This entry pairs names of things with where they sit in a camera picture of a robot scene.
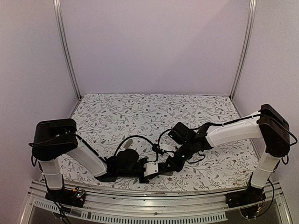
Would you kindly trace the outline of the grey remote control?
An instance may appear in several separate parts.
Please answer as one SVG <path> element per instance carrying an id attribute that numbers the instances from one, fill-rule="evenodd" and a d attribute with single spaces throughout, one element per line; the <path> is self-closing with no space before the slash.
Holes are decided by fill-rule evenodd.
<path id="1" fill-rule="evenodd" d="M 166 172 L 166 173 L 163 173 L 163 175 L 166 175 L 166 176 L 172 176 L 172 175 L 173 175 L 173 172 Z"/>

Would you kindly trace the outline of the grey battery compartment cover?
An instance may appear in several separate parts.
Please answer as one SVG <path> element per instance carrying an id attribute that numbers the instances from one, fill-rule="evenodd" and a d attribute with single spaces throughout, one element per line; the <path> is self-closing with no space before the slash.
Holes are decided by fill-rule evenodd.
<path id="1" fill-rule="evenodd" d="M 125 149 L 130 148 L 130 146 L 132 145 L 132 143 L 133 143 L 133 140 L 132 140 L 132 139 L 129 139 L 129 140 L 126 142 L 126 144 L 124 145 L 124 148 L 125 148 Z"/>

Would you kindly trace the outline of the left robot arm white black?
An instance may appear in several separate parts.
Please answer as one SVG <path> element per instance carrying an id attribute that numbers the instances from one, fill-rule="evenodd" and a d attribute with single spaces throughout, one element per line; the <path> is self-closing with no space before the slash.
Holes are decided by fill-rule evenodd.
<path id="1" fill-rule="evenodd" d="M 64 188 L 58 158 L 68 155 L 85 167 L 100 182 L 115 182 L 118 178 L 138 178 L 140 183 L 166 173 L 169 166 L 157 161 L 140 158 L 133 149 L 125 149 L 109 158 L 101 157 L 81 136 L 77 134 L 73 119 L 41 121 L 36 125 L 32 156 L 40 163 L 51 194 L 60 203 L 69 199 Z"/>

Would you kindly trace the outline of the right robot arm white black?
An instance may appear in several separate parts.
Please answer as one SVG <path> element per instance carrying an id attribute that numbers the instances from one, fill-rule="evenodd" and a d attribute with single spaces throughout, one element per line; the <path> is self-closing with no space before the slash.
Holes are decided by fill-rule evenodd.
<path id="1" fill-rule="evenodd" d="M 222 124 L 208 122 L 190 129 L 179 122 L 170 130 L 168 136 L 179 144 L 180 148 L 166 163 L 172 170 L 179 172 L 185 162 L 199 151 L 239 140 L 262 138 L 265 152 L 250 177 L 249 187 L 241 196 L 245 203 L 252 203 L 259 197 L 259 189 L 265 186 L 279 160 L 290 152 L 290 135 L 288 122 L 269 104 L 262 105 L 259 111 L 247 117 Z"/>

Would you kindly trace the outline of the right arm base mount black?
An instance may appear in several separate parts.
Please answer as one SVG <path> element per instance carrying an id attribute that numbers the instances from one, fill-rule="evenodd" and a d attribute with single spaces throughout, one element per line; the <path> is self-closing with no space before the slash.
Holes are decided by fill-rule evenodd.
<path id="1" fill-rule="evenodd" d="M 229 208 L 238 207 L 244 218 L 253 219 L 264 206 L 266 195 L 263 188 L 258 189 L 249 184 L 245 190 L 227 193 L 225 198 Z"/>

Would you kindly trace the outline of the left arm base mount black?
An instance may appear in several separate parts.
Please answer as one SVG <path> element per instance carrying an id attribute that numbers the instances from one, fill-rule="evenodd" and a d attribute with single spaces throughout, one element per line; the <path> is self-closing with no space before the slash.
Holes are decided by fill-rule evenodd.
<path id="1" fill-rule="evenodd" d="M 86 191 L 79 189 L 78 187 L 74 189 L 62 188 L 60 190 L 48 189 L 45 198 L 58 204 L 83 208 L 86 198 Z"/>

